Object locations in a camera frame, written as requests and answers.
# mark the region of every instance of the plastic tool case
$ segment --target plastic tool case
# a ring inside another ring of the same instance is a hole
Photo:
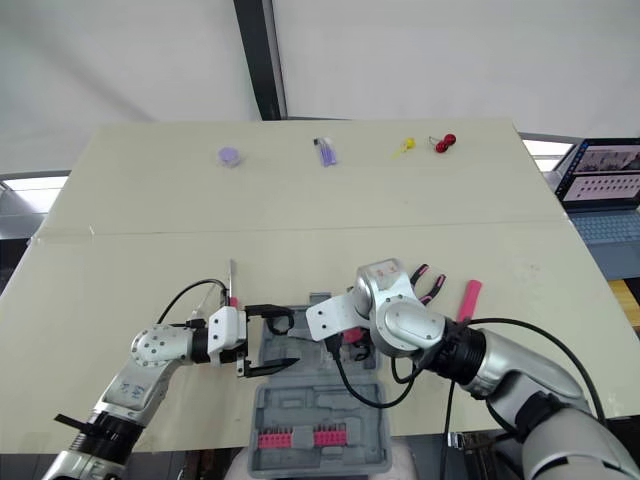
[[[311,295],[315,304],[329,298]],[[293,366],[269,377],[256,391],[249,473],[258,478],[368,475],[391,467],[391,440],[385,410],[368,407],[344,387],[323,342],[311,339],[305,311],[294,310],[287,334],[274,334],[266,322],[260,361],[299,358]],[[276,319],[288,326],[287,319]],[[343,345],[341,358],[350,383],[362,395],[384,401],[375,378],[379,364],[370,346]]]

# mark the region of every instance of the monitor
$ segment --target monitor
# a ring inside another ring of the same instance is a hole
[[[635,209],[640,205],[640,138],[585,139],[567,160],[556,188],[566,210]]]

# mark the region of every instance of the yellow pin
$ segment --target yellow pin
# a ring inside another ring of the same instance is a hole
[[[407,137],[402,142],[402,146],[396,150],[393,154],[393,158],[398,158],[401,153],[406,153],[408,150],[416,148],[416,139],[413,137]]]

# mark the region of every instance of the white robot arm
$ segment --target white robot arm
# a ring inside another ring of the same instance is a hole
[[[293,312],[276,305],[228,305],[211,312],[213,289],[184,324],[156,324],[133,339],[129,358],[102,394],[86,422],[64,415],[56,420],[79,430],[68,450],[58,454],[43,480],[119,480],[133,446],[164,399],[173,372],[183,365],[235,363],[239,377],[276,373],[297,358],[252,367],[247,358],[247,318]]]
[[[527,479],[640,479],[567,371],[498,334],[427,310],[398,260],[359,268],[353,288],[309,308],[307,320],[316,341],[368,328],[382,353],[413,360],[415,376],[431,370],[486,400],[498,423],[524,442]]]

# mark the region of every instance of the red handle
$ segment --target red handle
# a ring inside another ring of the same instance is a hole
[[[478,295],[482,288],[482,282],[478,280],[469,280],[467,283],[467,289],[464,292],[464,298],[458,310],[458,316],[456,321],[462,322],[465,318],[472,318],[473,312],[476,309],[476,302],[478,301]]]

